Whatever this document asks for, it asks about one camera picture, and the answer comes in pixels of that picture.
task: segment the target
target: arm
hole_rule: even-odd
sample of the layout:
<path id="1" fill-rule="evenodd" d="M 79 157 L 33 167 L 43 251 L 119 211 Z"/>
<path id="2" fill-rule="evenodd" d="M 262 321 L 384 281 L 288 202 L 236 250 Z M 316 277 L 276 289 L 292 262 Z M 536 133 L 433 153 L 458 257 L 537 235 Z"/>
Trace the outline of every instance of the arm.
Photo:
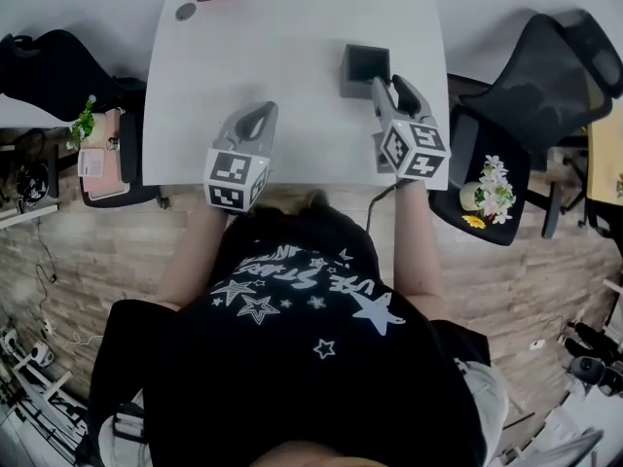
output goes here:
<path id="1" fill-rule="evenodd" d="M 227 225 L 227 214 L 203 203 L 188 217 L 188 228 L 160 279 L 156 299 L 177 308 L 205 290 Z"/>
<path id="2" fill-rule="evenodd" d="M 396 191 L 394 287 L 429 320 L 449 320 L 423 182 Z"/>

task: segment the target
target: black mesh chair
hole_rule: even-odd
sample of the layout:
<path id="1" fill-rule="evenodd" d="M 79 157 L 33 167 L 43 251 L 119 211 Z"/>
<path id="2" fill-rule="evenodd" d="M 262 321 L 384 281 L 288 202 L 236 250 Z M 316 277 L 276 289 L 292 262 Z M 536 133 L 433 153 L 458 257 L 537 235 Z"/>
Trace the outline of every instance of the black mesh chair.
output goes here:
<path id="1" fill-rule="evenodd" d="M 528 191 L 530 170 L 545 170 L 547 150 L 607 116 L 612 97 L 623 92 L 623 64 L 597 22 L 583 11 L 569 13 L 566 19 L 568 25 L 563 26 L 549 16 L 535 15 L 495 83 L 481 93 L 459 97 L 462 105 L 455 108 L 456 114 L 453 111 L 451 123 L 451 190 L 447 196 L 430 194 L 431 209 L 455 227 L 509 245 L 527 200 L 546 211 L 542 235 L 549 238 L 556 230 L 561 189 L 552 185 L 550 196 Z M 468 213 L 460 208 L 458 191 L 478 180 L 485 155 L 505 162 L 517 202 L 510 209 L 510 223 L 480 230 L 462 219 Z"/>
<path id="2" fill-rule="evenodd" d="M 146 84 L 133 78 L 111 78 L 71 33 L 56 29 L 37 40 L 6 36 L 0 42 L 0 93 L 35 105 L 65 122 L 72 122 L 95 95 L 94 112 L 123 108 L 120 120 L 122 180 L 126 194 L 83 201 L 91 207 L 120 207 L 156 199 L 167 207 L 158 186 L 143 186 L 141 171 L 142 119 Z M 58 173 L 76 164 L 78 154 L 58 158 L 53 147 L 47 165 L 50 196 L 58 197 Z"/>

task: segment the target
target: yellow flower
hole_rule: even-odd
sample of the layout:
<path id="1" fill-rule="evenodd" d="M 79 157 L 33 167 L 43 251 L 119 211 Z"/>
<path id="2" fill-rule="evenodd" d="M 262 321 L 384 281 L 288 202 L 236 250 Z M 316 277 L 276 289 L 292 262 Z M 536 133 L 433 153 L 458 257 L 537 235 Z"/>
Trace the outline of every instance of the yellow flower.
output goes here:
<path id="1" fill-rule="evenodd" d="M 465 220 L 469 224 L 469 226 L 473 227 L 474 229 L 484 229 L 486 227 L 485 222 L 478 218 L 478 216 L 466 214 L 462 217 L 462 219 Z"/>

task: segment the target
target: wooden desk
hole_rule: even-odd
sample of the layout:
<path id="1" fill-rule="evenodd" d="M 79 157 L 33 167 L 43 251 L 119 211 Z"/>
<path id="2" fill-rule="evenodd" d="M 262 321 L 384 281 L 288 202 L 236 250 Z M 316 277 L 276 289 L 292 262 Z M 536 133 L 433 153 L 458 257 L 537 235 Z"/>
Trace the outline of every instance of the wooden desk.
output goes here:
<path id="1" fill-rule="evenodd" d="M 592 200 L 623 205 L 616 182 L 623 173 L 623 107 L 615 100 L 607 118 L 588 128 L 589 161 L 586 195 Z"/>
<path id="2" fill-rule="evenodd" d="M 346 44 L 389 49 L 391 72 L 426 97 L 449 146 L 448 83 L 435 0 L 217 0 L 185 21 L 167 0 L 147 83 L 146 185 L 198 184 L 223 121 L 251 102 L 279 107 L 272 183 L 388 186 L 377 173 L 371 100 L 343 99 Z M 448 161 L 427 186 L 446 190 Z"/>

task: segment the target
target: wooden floor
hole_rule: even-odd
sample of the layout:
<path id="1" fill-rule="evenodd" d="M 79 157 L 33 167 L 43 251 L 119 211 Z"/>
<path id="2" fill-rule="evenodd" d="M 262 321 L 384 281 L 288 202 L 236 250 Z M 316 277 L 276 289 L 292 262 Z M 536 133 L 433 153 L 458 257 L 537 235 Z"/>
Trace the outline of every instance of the wooden floor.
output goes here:
<path id="1" fill-rule="evenodd" d="M 550 180 L 566 184 L 571 197 L 576 183 L 551 155 L 550 172 L 534 175 L 531 187 L 547 190 Z M 171 187 L 165 194 L 172 208 L 155 202 L 114 211 L 85 207 L 73 170 L 61 179 L 60 211 L 42 219 L 41 237 L 56 264 L 58 281 L 46 282 L 43 315 L 55 327 L 49 339 L 56 355 L 54 374 L 71 370 L 71 390 L 85 398 L 100 339 L 71 344 L 103 333 L 111 305 L 119 299 L 150 299 L 176 240 L 184 233 L 188 212 L 203 199 L 201 187 Z M 263 201 L 291 205 L 304 187 L 272 187 Z M 374 188 L 328 188 L 332 204 L 359 224 L 365 223 Z M 616 279 L 621 257 L 615 245 L 592 230 L 576 226 L 577 215 L 561 217 L 552 240 L 540 237 L 543 212 L 527 204 L 521 227 L 510 247 L 499 247 L 459 232 L 434 218 L 451 313 L 458 323 L 490 338 L 493 359 L 537 414 L 535 427 L 565 394 L 566 377 L 555 344 L 564 319 L 584 310 L 584 319 L 600 327 L 612 295 L 604 278 Z M 372 219 L 383 277 L 392 276 L 393 200 L 380 202 Z M 50 265 L 32 223 L 0 231 L 0 302 L 15 318 L 26 347 L 41 338 L 38 304 L 44 293 L 35 265 Z M 547 344 L 530 351 L 531 342 Z"/>

